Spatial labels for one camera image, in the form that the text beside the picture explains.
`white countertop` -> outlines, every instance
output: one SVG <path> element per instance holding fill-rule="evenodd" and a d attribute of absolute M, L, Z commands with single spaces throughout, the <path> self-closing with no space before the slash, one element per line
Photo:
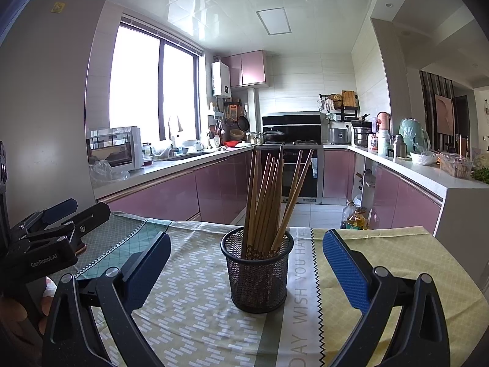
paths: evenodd
<path fill-rule="evenodd" d="M 140 185 L 150 180 L 174 174 L 178 171 L 187 170 L 197 165 L 206 164 L 223 157 L 249 150 L 251 146 L 244 148 L 228 148 L 221 152 L 210 152 L 209 149 L 197 152 L 200 156 L 174 161 L 154 161 L 151 165 L 130 172 L 131 177 L 127 180 L 115 181 L 105 186 L 94 188 L 95 199 L 99 200 L 108 195 L 120 192 L 130 187 Z"/>
<path fill-rule="evenodd" d="M 442 171 L 438 166 L 425 166 L 413 164 L 411 161 L 396 160 L 386 156 L 379 156 L 377 152 L 369 152 L 366 148 L 352 145 L 324 145 L 325 149 L 352 150 L 377 163 L 385 165 L 392 171 L 405 176 L 412 182 L 428 189 L 430 192 L 445 198 L 447 189 L 488 189 L 489 185 L 477 180 L 463 180 L 455 178 Z"/>

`ceiling light panel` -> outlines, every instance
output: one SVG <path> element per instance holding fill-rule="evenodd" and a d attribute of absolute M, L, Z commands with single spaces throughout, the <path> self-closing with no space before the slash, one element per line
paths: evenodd
<path fill-rule="evenodd" d="M 262 21 L 268 35 L 281 35 L 292 33 L 289 26 L 285 8 L 273 8 L 256 11 L 256 14 Z"/>

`window blind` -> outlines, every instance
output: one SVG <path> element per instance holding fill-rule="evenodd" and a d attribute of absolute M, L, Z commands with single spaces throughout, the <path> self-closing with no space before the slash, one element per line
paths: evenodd
<path fill-rule="evenodd" d="M 121 23 L 132 26 L 136 29 L 143 30 L 147 33 L 155 35 L 161 39 L 175 44 L 184 50 L 191 52 L 199 57 L 204 55 L 204 50 L 198 44 L 192 42 L 190 39 L 184 39 L 177 32 L 173 32 L 170 29 L 160 29 L 156 26 L 152 26 L 148 23 L 144 23 L 137 18 L 131 17 L 127 14 L 123 14 L 121 17 Z"/>

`metal screw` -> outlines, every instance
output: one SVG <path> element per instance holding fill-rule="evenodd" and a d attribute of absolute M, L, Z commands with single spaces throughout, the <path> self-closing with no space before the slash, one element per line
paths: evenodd
<path fill-rule="evenodd" d="M 423 273 L 421 275 L 421 280 L 424 281 L 425 283 L 429 284 L 433 281 L 433 278 L 428 273 Z"/>
<path fill-rule="evenodd" d="M 61 277 L 61 282 L 66 284 L 69 283 L 72 280 L 72 275 L 70 273 L 64 274 L 63 277 Z"/>
<path fill-rule="evenodd" d="M 383 266 L 377 266 L 375 268 L 375 274 L 380 277 L 387 277 L 388 271 Z"/>
<path fill-rule="evenodd" d="M 119 273 L 118 268 L 108 268 L 107 271 L 105 272 L 105 276 L 114 277 L 117 276 L 118 273 Z"/>

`window frame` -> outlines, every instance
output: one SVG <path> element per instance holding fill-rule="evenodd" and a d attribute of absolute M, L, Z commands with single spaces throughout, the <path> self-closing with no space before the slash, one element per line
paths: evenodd
<path fill-rule="evenodd" d="M 182 51 L 188 55 L 190 55 L 194 60 L 194 114 L 195 114 L 195 136 L 196 139 L 200 139 L 200 101 L 199 101 L 199 56 L 182 48 L 181 46 L 172 43 L 158 35 L 155 35 L 151 32 L 144 31 L 143 29 L 139 29 L 135 26 L 131 26 L 130 24 L 120 22 L 119 27 L 125 27 L 126 29 L 130 29 L 135 32 L 143 33 L 145 35 L 150 35 L 155 39 L 160 40 L 160 50 L 158 56 L 158 129 L 160 133 L 160 141 L 166 140 L 165 135 L 165 117 L 163 114 L 163 104 L 164 104 L 164 94 L 163 94 L 163 59 L 164 59 L 164 51 L 165 45 L 170 45 L 173 48 L 176 48 L 179 51 Z"/>

